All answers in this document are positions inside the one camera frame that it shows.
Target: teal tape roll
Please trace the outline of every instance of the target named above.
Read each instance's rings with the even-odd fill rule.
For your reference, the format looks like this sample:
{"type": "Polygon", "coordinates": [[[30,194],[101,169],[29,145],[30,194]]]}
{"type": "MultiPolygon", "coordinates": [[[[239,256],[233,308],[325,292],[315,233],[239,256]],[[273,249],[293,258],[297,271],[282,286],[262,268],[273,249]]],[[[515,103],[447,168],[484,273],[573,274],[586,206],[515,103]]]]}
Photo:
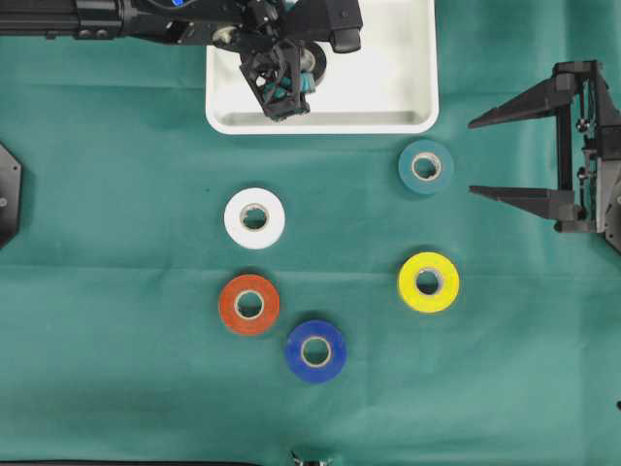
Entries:
{"type": "Polygon", "coordinates": [[[451,182],[455,163],[448,149],[429,140],[416,141],[399,158],[399,176],[408,189],[424,195],[436,194],[451,182]]]}

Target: table surface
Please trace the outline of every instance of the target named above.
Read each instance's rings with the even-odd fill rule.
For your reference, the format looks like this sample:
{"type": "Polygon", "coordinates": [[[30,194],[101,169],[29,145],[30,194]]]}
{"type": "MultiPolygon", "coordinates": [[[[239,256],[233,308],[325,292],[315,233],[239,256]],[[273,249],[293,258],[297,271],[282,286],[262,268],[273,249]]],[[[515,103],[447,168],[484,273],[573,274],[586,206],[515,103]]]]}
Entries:
{"type": "Polygon", "coordinates": [[[600,59],[621,104],[621,1],[437,8],[441,117],[426,137],[456,175],[428,199],[397,175],[411,136],[216,133],[201,48],[0,40],[0,140],[24,165],[21,232],[0,252],[0,457],[619,464],[621,256],[468,194],[553,186],[552,120],[466,125],[565,60],[600,59]],[[253,185],[287,211],[268,250],[222,224],[253,185]],[[438,316],[397,294],[419,250],[462,276],[438,316]],[[255,339],[216,308],[247,271],[282,299],[255,339]],[[282,352],[310,317],[348,347],[318,386],[282,352]]]}

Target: black mount plate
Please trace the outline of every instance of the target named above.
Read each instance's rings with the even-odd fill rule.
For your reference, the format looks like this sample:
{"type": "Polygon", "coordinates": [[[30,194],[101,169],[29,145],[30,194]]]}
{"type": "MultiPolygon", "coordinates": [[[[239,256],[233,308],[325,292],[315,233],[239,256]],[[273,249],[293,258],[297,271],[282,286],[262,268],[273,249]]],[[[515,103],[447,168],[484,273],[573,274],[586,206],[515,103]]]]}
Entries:
{"type": "Polygon", "coordinates": [[[0,248],[19,229],[21,164],[0,144],[0,248]]]}

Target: yellow tape roll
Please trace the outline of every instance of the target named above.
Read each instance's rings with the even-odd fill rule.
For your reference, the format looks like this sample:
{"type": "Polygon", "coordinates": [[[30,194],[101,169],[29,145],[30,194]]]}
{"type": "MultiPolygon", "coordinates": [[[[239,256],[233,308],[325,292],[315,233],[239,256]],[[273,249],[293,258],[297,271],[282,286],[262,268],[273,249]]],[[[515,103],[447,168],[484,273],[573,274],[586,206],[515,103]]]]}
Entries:
{"type": "Polygon", "coordinates": [[[459,294],[459,274],[453,263],[436,252],[422,252],[412,257],[399,273],[399,293],[408,306],[423,314],[435,314],[448,308],[459,294]],[[416,285],[419,275],[433,273],[438,290],[426,294],[416,285]]]}

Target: blue tape roll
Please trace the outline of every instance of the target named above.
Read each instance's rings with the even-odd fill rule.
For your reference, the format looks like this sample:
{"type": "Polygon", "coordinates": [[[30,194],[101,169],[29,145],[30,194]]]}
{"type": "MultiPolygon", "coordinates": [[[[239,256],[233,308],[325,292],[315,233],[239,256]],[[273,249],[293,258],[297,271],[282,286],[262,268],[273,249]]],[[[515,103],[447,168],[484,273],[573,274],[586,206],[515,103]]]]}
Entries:
{"type": "Polygon", "coordinates": [[[297,326],[287,339],[284,357],[291,372],[308,383],[325,383],[336,377],[347,359],[347,349],[341,332],[323,320],[309,320],[297,326]],[[304,359],[303,347],[308,340],[320,339],[329,346],[329,357],[320,365],[304,359]]]}
{"type": "Polygon", "coordinates": [[[451,182],[455,163],[448,149],[442,144],[429,140],[416,141],[402,152],[399,158],[399,176],[408,189],[424,195],[436,194],[451,182]],[[428,160],[436,174],[428,179],[417,176],[414,165],[418,160],[428,160]]]}

